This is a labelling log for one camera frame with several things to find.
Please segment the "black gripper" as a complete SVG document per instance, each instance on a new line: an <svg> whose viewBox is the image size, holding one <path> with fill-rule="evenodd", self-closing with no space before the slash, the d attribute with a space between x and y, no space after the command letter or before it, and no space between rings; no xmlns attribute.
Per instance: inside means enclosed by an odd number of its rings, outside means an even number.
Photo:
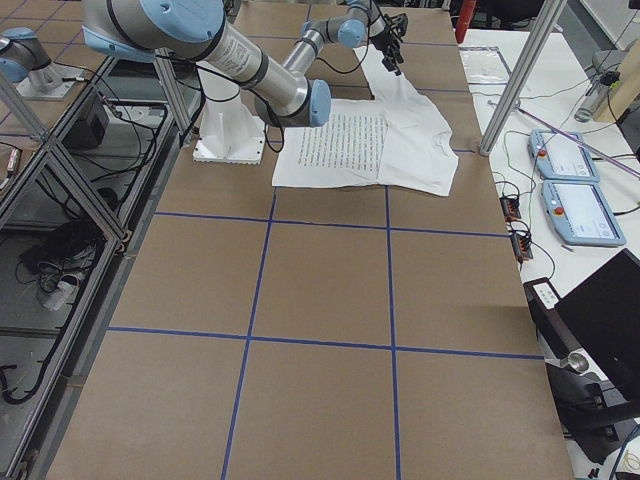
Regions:
<svg viewBox="0 0 640 480"><path fill-rule="evenodd" d="M382 63L385 68L394 69L396 76L401 74L400 66L403 64L401 43L407 28L408 17L405 13L394 16L382 13L372 23L372 43L383 54Z"/></svg>

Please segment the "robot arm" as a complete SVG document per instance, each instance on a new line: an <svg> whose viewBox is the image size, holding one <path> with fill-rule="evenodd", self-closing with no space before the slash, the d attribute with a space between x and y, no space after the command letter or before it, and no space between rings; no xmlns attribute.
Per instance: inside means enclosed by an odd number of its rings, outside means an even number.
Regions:
<svg viewBox="0 0 640 480"><path fill-rule="evenodd" d="M316 61L328 66L340 75L358 70L373 45L382 54L382 65L396 76L401 74L404 63L401 54L403 37L407 33L408 17L405 13L390 16L384 13L375 1L347 1L344 15L324 20L309 20L301 29L301 37L284 61L284 68L303 75ZM320 57L324 47L340 44L348 49L365 45L365 53L358 63L348 70L339 70Z"/></svg>
<svg viewBox="0 0 640 480"><path fill-rule="evenodd" d="M167 49L184 61L206 61L256 95L263 120L274 126L320 127L330 116L331 93L273 60L226 19L221 1L84 1L87 46L139 63Z"/></svg>

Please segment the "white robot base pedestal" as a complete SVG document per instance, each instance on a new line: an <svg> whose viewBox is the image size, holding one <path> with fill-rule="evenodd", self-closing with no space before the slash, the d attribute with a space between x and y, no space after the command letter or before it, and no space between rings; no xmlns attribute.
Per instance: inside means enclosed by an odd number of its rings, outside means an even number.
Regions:
<svg viewBox="0 0 640 480"><path fill-rule="evenodd" d="M196 63L205 105L193 159L201 163L257 165L265 147L264 123L241 100L240 87L207 61Z"/></svg>

